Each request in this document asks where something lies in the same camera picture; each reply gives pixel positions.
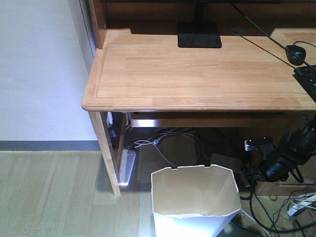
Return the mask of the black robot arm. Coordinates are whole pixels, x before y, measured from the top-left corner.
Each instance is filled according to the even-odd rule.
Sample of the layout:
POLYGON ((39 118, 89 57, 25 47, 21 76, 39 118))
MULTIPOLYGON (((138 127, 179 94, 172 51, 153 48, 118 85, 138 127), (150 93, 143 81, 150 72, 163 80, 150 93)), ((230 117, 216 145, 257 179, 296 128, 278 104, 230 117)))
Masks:
POLYGON ((251 187, 256 181, 285 182, 292 175, 303 183, 304 178, 299 166, 304 165, 316 154, 316 117, 313 116, 295 131, 285 133, 275 146, 270 136, 245 140, 246 151, 257 150, 261 159, 240 173, 245 186, 251 187))

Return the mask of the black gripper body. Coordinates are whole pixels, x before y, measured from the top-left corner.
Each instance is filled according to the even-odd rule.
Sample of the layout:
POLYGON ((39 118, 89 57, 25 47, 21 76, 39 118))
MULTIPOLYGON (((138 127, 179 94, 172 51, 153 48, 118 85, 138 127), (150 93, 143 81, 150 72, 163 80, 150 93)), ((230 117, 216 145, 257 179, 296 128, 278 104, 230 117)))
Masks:
POLYGON ((254 167, 246 167, 240 177, 246 186, 251 181, 285 182, 289 178, 289 159, 283 157, 277 150, 259 149, 261 159, 254 167))

